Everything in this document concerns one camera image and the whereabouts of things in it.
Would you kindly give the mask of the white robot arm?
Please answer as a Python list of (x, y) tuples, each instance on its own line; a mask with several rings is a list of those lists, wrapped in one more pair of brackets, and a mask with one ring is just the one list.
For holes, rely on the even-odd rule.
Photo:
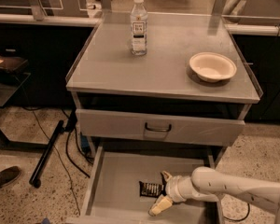
[(161, 195), (149, 209), (156, 216), (174, 203), (186, 200), (218, 202), (228, 194), (243, 202), (275, 215), (274, 224), (280, 224), (280, 183), (225, 175), (212, 168), (198, 167), (191, 175), (172, 176), (163, 171), (165, 194)]

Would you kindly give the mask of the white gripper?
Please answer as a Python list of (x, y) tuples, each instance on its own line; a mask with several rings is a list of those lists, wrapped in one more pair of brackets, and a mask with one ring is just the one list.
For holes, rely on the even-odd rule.
[(167, 196), (161, 195), (150, 207), (148, 213), (153, 217), (170, 208), (173, 202), (182, 203), (190, 198), (189, 176), (172, 176), (167, 171), (161, 171), (161, 176), (166, 183), (165, 192)]

